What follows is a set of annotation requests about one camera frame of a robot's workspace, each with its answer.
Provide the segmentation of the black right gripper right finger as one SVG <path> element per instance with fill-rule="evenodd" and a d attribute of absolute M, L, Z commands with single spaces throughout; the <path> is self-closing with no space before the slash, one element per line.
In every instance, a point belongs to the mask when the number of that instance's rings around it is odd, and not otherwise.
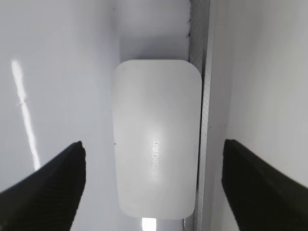
<path fill-rule="evenodd" d="M 239 230 L 308 229 L 308 189 L 236 140 L 225 140 L 221 181 Z"/>

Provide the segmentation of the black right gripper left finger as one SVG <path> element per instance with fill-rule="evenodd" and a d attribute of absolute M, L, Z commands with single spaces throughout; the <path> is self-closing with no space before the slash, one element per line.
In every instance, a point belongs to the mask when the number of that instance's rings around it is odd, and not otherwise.
<path fill-rule="evenodd" d="M 85 184 L 86 152 L 78 141 L 0 193 L 0 229 L 70 230 Z"/>

